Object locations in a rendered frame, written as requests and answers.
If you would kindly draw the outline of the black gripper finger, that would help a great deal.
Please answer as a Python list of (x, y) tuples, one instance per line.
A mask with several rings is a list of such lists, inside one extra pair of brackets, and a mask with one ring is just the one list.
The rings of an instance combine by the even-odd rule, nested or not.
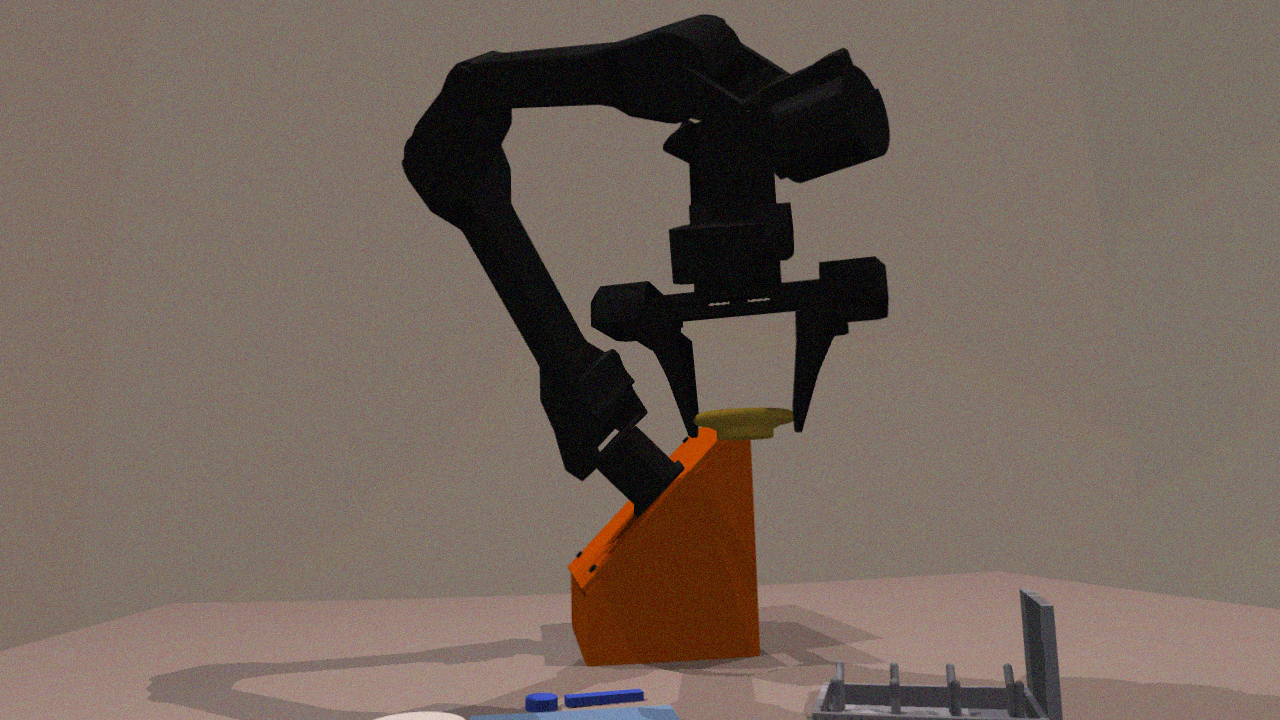
[(669, 323), (634, 325), (628, 328), (628, 333), (657, 355), (669, 380), (689, 437), (698, 438), (698, 425), (694, 423), (699, 410), (692, 341)]
[(849, 334), (845, 307), (795, 311), (794, 430), (803, 432), (817, 375), (835, 336)]

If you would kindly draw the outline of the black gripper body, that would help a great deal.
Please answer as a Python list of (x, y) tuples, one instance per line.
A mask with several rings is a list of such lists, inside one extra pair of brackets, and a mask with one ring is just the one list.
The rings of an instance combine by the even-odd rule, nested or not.
[[(714, 220), (742, 218), (744, 202), (774, 204), (771, 190), (754, 184), (726, 184), (698, 193), (689, 206), (714, 208)], [(876, 256), (819, 263), (819, 278), (781, 283), (756, 275), (754, 281), (695, 281), (694, 292), (660, 293), (649, 281), (600, 286), (591, 301), (591, 327), (616, 341), (636, 341), (628, 328), (669, 323), (681, 332), (684, 322), (769, 313), (845, 307), (849, 322), (887, 316), (888, 290), (884, 264)], [(753, 299), (771, 299), (748, 302)], [(730, 302), (722, 305), (722, 302)], [(721, 304), (709, 306), (709, 304)]]

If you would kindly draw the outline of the light blue flat square sheet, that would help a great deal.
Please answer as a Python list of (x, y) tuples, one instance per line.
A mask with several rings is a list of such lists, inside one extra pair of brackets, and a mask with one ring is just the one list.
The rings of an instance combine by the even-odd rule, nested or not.
[(564, 712), (475, 715), (468, 720), (680, 720), (680, 717), (669, 705), (653, 705)]

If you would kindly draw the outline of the gold round plate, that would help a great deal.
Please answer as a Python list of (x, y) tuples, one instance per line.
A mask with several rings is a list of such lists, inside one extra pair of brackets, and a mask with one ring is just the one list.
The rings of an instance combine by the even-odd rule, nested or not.
[(717, 439), (771, 439), (774, 428), (794, 421), (794, 413), (780, 407), (733, 407), (699, 413), (698, 427), (717, 430)]

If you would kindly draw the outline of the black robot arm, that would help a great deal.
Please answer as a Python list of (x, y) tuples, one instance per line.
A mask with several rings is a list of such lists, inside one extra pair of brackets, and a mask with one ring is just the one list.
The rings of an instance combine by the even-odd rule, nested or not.
[[(448, 73), (404, 145), (404, 176), (462, 231), (538, 361), (564, 470), (600, 471), (639, 518), (685, 468), (635, 427), (646, 407), (620, 354), (582, 337), (515, 211), (500, 146), (512, 108), (586, 105), (682, 122), (663, 150), (690, 163), (691, 202), (726, 184), (776, 196), (774, 174), (801, 184), (881, 158), (890, 124), (847, 49), (788, 74), (707, 14), (617, 42), (490, 51)], [(777, 260), (794, 256), (791, 202), (748, 201), (742, 218), (721, 220), (695, 206), (690, 224), (669, 228), (669, 251), (675, 284), (777, 281)]]

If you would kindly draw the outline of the grey dish rack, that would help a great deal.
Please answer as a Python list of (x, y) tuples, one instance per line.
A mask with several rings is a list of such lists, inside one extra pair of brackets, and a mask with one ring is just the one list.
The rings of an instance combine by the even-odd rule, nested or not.
[(1004, 665), (1005, 684), (960, 685), (954, 664), (947, 685), (904, 685), (899, 664), (890, 664), (890, 684), (844, 682), (844, 662), (823, 682), (813, 720), (1062, 720), (1053, 605), (1034, 591), (1019, 589), (1027, 687), (1014, 683)]

